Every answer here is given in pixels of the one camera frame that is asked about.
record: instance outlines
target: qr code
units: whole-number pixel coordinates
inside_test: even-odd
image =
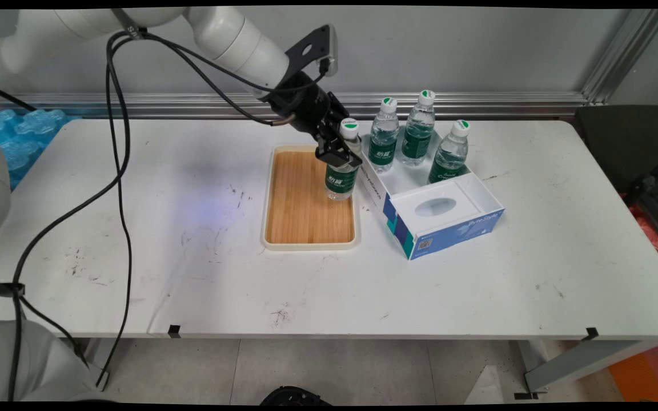
[[[420,244],[418,244],[418,249],[427,249],[431,246],[431,242],[433,242],[433,239],[421,241]]]

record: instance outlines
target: gray wall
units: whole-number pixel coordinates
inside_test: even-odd
[[[658,32],[608,102],[658,104]]]
[[[579,91],[625,15],[624,10],[503,7],[239,8],[283,49],[333,23],[339,35],[339,73],[323,80],[322,87],[344,92]],[[11,11],[0,11],[0,33],[11,32],[14,21]],[[183,18],[152,31],[196,47]],[[6,85],[7,91],[102,92],[105,41],[65,50]],[[155,42],[126,45],[115,62],[128,93],[211,92]],[[222,73],[206,72],[225,91],[243,91]],[[316,75],[315,68],[308,73]]]

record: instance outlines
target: tray rim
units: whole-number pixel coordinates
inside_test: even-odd
[[[351,249],[360,243],[360,213],[358,211],[357,201],[355,201],[355,194],[357,187],[353,190],[352,196],[349,198],[352,201],[352,223],[355,226],[355,236],[352,240],[345,243],[272,243],[266,239],[266,228],[268,222],[268,206],[271,203],[272,193],[272,175],[274,174],[274,159],[276,154],[286,151],[300,151],[313,153],[316,145],[311,144],[279,144],[274,146],[271,150],[271,161],[268,164],[268,177],[266,183],[266,200],[263,204],[263,227],[261,228],[260,239],[266,249],[274,251],[321,251],[321,250],[342,250]]]

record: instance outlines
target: bamboo tray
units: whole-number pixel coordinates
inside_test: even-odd
[[[326,164],[314,149],[279,146],[272,152],[261,235],[267,249],[349,249],[360,240],[354,195],[345,201],[327,197]]]

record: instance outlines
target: white table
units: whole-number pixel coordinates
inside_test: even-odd
[[[370,122],[360,125],[368,132]],[[408,261],[359,185],[355,249],[264,248],[271,151],[313,144],[310,136],[249,120],[132,120],[123,195],[134,265],[123,335],[166,337],[179,325],[182,337],[205,338],[580,340],[596,328],[589,343],[609,340],[612,352],[582,353],[586,366],[658,343],[658,254],[574,129],[472,126],[468,164],[507,210],[491,234]],[[450,127],[436,123],[441,135]],[[113,175],[107,120],[65,125],[13,193],[0,281],[11,280],[42,227]],[[29,302],[73,336],[113,337],[126,262],[112,190],[40,241],[21,282]],[[13,316],[0,299],[0,320]],[[546,366],[561,357],[528,374],[544,374],[532,390],[556,381]]]

